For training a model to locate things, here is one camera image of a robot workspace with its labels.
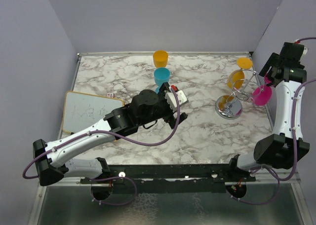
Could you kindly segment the blue wine glass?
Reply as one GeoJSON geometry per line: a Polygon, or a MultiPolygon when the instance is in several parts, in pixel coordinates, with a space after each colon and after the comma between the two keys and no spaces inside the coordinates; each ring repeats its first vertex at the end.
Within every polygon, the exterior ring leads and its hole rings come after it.
{"type": "Polygon", "coordinates": [[[157,85],[157,88],[155,89],[155,92],[158,93],[160,87],[165,83],[169,82],[170,79],[170,71],[167,68],[157,68],[154,71],[154,81],[157,85]]]}

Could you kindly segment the pink wine glass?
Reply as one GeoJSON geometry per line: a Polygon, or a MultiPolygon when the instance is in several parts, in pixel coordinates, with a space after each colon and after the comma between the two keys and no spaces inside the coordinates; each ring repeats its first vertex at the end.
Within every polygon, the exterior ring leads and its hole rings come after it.
{"type": "Polygon", "coordinates": [[[267,76],[264,76],[264,85],[257,87],[252,93],[252,102],[257,106],[264,106],[272,96],[272,88],[270,83],[272,83],[267,76]]]}

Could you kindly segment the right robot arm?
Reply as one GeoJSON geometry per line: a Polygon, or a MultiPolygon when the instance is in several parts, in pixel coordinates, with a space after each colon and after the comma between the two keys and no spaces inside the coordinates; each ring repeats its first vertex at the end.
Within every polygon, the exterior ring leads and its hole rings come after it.
{"type": "Polygon", "coordinates": [[[272,134],[257,142],[254,151],[236,155],[230,160],[227,176],[232,181],[248,177],[252,170],[289,169],[281,178],[289,180],[295,173],[297,162],[310,149],[304,142],[301,130],[301,103],[307,85],[307,72],[301,57],[307,48],[300,40],[285,42],[279,54],[272,53],[259,76],[265,78],[267,87],[276,90],[276,115],[272,134]]]}

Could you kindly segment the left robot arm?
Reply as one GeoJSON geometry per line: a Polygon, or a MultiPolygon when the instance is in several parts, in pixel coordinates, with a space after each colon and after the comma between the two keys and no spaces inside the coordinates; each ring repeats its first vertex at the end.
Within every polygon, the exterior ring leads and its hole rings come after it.
{"type": "Polygon", "coordinates": [[[163,83],[156,93],[142,90],[131,102],[112,110],[95,124],[61,140],[33,143],[33,161],[37,170],[36,178],[41,186],[49,186],[67,177],[84,177],[105,182],[111,175],[105,159],[77,159],[76,156],[96,146],[119,139],[147,147],[164,144],[174,135],[178,125],[188,116],[180,107],[188,102],[184,91],[174,85],[163,83]],[[172,129],[171,134],[158,143],[141,143],[128,138],[145,127],[163,119],[172,129]]]}

